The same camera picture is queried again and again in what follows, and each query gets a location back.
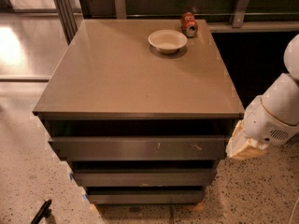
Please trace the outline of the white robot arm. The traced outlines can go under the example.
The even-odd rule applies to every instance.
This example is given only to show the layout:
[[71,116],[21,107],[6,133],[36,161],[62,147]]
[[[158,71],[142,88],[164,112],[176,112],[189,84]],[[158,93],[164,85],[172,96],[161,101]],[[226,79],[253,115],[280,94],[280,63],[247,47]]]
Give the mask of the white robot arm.
[[299,35],[284,51],[282,73],[263,95],[247,106],[226,147],[229,158],[262,156],[269,146],[286,144],[299,134]]

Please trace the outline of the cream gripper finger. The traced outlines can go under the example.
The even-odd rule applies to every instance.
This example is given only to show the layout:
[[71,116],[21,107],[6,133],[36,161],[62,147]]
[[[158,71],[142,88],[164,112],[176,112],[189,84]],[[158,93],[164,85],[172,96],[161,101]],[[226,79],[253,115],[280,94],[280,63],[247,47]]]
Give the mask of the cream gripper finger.
[[246,133],[244,129],[244,122],[240,120],[236,125],[230,139],[231,143],[243,144],[246,140]]
[[233,136],[226,147],[226,154],[230,159],[243,161],[264,155],[268,147],[268,144],[258,142],[243,135]]

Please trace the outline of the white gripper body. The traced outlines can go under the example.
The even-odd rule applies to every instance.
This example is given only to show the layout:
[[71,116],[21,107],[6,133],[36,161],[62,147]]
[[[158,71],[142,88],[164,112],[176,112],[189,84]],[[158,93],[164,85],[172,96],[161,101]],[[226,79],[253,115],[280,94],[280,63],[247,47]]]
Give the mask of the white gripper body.
[[267,145],[283,145],[299,134],[298,125],[289,125],[273,117],[258,95],[246,108],[243,127],[246,135]]

